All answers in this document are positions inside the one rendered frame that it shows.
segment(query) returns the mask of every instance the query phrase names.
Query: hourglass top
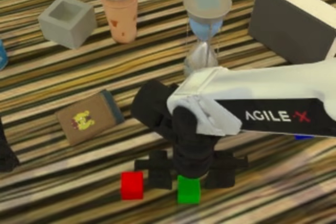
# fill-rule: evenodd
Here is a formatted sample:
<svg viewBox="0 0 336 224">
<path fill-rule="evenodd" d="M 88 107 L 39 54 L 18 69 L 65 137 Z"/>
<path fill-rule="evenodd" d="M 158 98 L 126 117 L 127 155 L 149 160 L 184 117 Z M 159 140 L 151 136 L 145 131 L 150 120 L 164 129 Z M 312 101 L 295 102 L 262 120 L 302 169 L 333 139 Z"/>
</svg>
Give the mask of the hourglass top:
<svg viewBox="0 0 336 224">
<path fill-rule="evenodd" d="M 230 11 L 232 0 L 183 0 L 188 16 L 201 24 L 223 20 Z"/>
</svg>

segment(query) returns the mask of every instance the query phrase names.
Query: robotic arm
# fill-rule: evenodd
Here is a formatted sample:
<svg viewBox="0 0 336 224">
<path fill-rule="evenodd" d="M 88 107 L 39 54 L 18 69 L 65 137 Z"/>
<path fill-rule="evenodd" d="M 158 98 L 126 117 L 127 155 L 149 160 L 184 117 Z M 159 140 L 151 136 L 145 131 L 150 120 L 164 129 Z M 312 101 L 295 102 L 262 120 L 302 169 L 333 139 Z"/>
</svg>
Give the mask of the robotic arm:
<svg viewBox="0 0 336 224">
<path fill-rule="evenodd" d="M 170 170 L 198 178 L 206 188 L 235 184 L 235 169 L 247 157 L 214 151 L 222 136 L 240 131 L 336 136 L 336 59 L 305 65 L 231 71 L 205 68 L 180 86 L 152 80 L 134 98 L 134 118 L 173 145 L 172 160 L 154 151 L 135 161 L 149 170 L 149 184 L 171 189 Z"/>
</svg>

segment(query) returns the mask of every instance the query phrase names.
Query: striped tablecloth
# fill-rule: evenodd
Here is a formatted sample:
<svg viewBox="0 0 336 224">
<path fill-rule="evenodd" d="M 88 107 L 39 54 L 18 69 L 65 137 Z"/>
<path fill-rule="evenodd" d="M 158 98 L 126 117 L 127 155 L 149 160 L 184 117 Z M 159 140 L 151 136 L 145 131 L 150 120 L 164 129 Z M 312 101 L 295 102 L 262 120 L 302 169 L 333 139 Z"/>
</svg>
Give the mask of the striped tablecloth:
<svg viewBox="0 0 336 224">
<path fill-rule="evenodd" d="M 178 205 L 172 191 L 146 187 L 144 199 L 121 201 L 120 173 L 136 158 L 169 145 L 130 117 L 133 96 L 147 80 L 183 81 L 186 37 L 182 0 L 140 0 L 138 38 L 118 45 L 99 0 L 99 28 L 77 50 L 45 41 L 37 16 L 53 0 L 0 0 L 0 39 L 10 59 L 0 72 L 0 114 L 22 166 L 0 175 L 0 223 L 335 223 L 336 140 L 242 133 L 217 149 L 249 155 L 251 168 L 230 189 L 202 190 L 198 206 Z M 336 0 L 325 0 L 336 5 Z M 254 0 L 234 0 L 213 39 L 231 69 L 287 62 L 247 35 Z M 111 91 L 126 122 L 69 146 L 54 112 L 102 89 Z"/>
</svg>

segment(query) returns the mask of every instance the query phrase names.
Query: black object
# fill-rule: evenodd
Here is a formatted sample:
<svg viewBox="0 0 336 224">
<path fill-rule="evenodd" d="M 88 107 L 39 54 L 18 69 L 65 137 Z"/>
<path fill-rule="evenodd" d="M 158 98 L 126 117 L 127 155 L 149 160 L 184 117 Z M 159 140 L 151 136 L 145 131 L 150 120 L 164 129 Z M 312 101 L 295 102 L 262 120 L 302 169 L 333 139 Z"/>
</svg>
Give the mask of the black object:
<svg viewBox="0 0 336 224">
<path fill-rule="evenodd" d="M 7 142 L 0 118 L 0 173 L 10 173 L 18 165 L 20 161 Z"/>
<path fill-rule="evenodd" d="M 151 152 L 149 160 L 135 161 L 135 170 L 148 169 L 149 184 L 154 188 L 171 189 L 170 169 L 187 178 L 200 178 L 209 172 L 206 188 L 234 186 L 235 169 L 247 167 L 247 158 L 215 152 L 221 137 L 196 134 L 197 119 L 188 109 L 177 107 L 170 115 L 167 99 L 177 88 L 177 84 L 167 87 L 151 80 L 136 94 L 132 116 L 172 143 L 173 158 L 168 159 L 166 151 Z"/>
</svg>

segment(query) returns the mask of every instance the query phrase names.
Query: blue object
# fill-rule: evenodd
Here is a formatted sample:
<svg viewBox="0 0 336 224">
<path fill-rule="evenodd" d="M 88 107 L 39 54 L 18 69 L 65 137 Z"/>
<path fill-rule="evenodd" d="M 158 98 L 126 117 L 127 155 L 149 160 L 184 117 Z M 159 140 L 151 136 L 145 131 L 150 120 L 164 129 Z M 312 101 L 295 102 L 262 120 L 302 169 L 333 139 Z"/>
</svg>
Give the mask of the blue object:
<svg viewBox="0 0 336 224">
<path fill-rule="evenodd" d="M 212 38 L 222 27 L 223 21 L 218 21 L 216 23 L 210 24 L 201 24 L 193 19 L 189 19 L 189 24 L 191 27 L 191 30 L 194 32 L 197 38 L 199 38 L 201 41 L 207 41 L 208 39 Z"/>
<path fill-rule="evenodd" d="M 7 65 L 7 63 L 8 63 L 7 53 L 4 48 L 4 44 L 2 40 L 0 39 L 0 70 L 3 70 L 5 66 Z"/>
<path fill-rule="evenodd" d="M 295 135 L 296 140 L 311 139 L 311 138 L 314 138 L 314 136 Z"/>
</svg>

